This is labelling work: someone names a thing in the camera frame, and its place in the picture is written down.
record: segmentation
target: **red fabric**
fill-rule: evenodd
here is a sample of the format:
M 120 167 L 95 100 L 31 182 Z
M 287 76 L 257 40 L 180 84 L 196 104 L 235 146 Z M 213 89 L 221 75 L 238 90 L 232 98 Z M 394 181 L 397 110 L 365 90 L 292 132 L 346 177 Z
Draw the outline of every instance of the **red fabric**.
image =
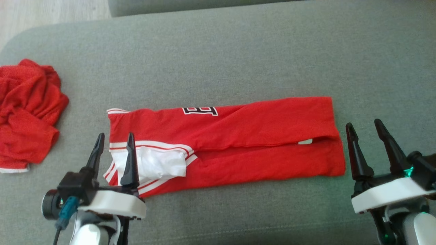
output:
M 250 181 L 345 173 L 342 141 L 334 124 L 330 97 L 287 98 L 213 109 L 217 116 L 186 114 L 182 108 L 109 114 L 110 143 L 125 142 L 129 132 L 133 132 L 136 141 L 188 145 L 194 151 L 190 155 L 198 157 L 187 166 L 186 177 L 159 185 L 163 181 L 142 183 L 141 197 Z M 313 142 L 298 144 L 308 139 Z M 118 174 L 108 179 L 109 184 L 118 184 Z
M 25 169 L 40 163 L 56 143 L 53 127 L 68 104 L 51 66 L 24 59 L 0 67 L 0 168 Z

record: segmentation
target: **folded red garment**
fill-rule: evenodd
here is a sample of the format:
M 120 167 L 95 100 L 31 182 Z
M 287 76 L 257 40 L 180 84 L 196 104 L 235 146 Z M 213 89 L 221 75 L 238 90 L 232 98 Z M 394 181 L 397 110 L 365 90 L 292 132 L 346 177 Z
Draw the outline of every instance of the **folded red garment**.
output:
M 330 97 L 287 98 L 223 107 L 133 112 L 108 110 L 113 162 L 104 177 L 119 185 L 129 132 L 135 135 L 141 197 L 259 180 L 345 173 Z M 183 154 L 185 177 L 150 178 L 147 169 Z
M 68 104 L 51 66 L 24 59 L 0 67 L 0 172 L 28 171 L 56 143 L 53 127 Z

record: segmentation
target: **light wood floor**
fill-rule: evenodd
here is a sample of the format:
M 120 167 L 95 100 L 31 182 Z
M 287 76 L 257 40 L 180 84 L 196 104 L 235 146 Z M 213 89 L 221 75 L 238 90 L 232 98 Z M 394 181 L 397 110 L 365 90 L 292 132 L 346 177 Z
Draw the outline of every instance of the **light wood floor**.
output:
M 107 18 L 107 0 L 0 0 L 0 50 L 32 27 Z

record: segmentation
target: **gray couch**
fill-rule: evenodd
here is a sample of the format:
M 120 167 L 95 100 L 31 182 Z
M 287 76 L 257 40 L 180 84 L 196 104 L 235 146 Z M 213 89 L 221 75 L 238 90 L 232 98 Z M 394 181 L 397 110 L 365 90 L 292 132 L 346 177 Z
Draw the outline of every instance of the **gray couch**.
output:
M 70 104 L 41 165 L 0 176 L 0 244 L 50 244 L 41 199 L 78 171 L 106 109 L 232 105 L 294 96 L 333 97 L 336 123 L 353 122 L 376 174 L 388 172 L 373 119 L 405 152 L 436 144 L 436 2 L 323 0 L 145 14 L 59 24 L 16 36 L 0 65 L 50 64 Z M 111 163 L 102 156 L 101 174 Z M 100 174 L 100 183 L 105 180 Z M 353 212 L 341 177 L 265 181 L 146 199 L 130 226 L 136 244 L 375 244 L 369 214 Z M 72 226 L 61 233 L 68 243 Z

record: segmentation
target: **crumpled red cloth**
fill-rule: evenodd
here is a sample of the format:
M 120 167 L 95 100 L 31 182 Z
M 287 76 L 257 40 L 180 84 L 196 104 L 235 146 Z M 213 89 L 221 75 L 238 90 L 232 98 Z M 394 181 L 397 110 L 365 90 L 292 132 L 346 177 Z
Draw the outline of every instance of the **crumpled red cloth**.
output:
M 53 67 L 28 59 L 0 67 L 0 172 L 40 163 L 58 139 L 53 125 L 67 105 Z

